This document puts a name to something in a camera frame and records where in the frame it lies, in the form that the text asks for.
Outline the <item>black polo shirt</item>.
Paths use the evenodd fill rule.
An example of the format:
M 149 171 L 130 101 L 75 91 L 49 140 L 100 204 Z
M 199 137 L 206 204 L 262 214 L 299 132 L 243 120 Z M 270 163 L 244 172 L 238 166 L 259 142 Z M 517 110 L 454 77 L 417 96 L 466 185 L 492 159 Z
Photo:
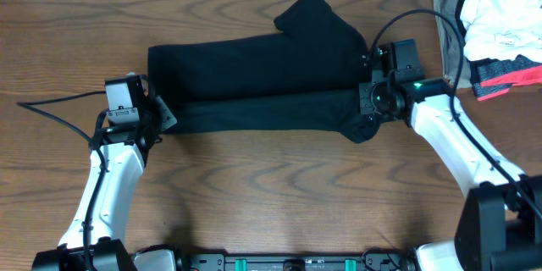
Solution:
M 175 134 L 322 130 L 354 143 L 380 120 L 360 112 L 370 78 L 363 36 L 324 0 L 297 0 L 274 19 L 277 33 L 149 47 L 148 76 L 177 119 Z

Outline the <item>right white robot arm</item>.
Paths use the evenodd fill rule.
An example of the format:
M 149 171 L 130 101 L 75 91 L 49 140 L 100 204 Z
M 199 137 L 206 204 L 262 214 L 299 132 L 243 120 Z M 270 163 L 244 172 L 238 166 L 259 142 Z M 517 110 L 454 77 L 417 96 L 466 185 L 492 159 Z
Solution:
M 414 41 L 378 47 L 359 85 L 360 110 L 402 120 L 438 154 L 466 201 L 450 241 L 402 259 L 404 270 L 533 270 L 541 267 L 541 178 L 500 154 L 441 78 L 427 79 Z

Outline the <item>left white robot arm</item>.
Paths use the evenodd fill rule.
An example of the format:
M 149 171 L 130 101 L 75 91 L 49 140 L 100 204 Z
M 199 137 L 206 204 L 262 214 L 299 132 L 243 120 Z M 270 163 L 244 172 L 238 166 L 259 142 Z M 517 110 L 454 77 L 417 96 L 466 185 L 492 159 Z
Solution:
M 176 253 L 151 246 L 130 254 L 124 246 L 130 205 L 150 148 L 175 123 L 161 97 L 108 94 L 89 140 L 91 167 L 80 205 L 58 246 L 36 254 L 35 270 L 176 270 Z

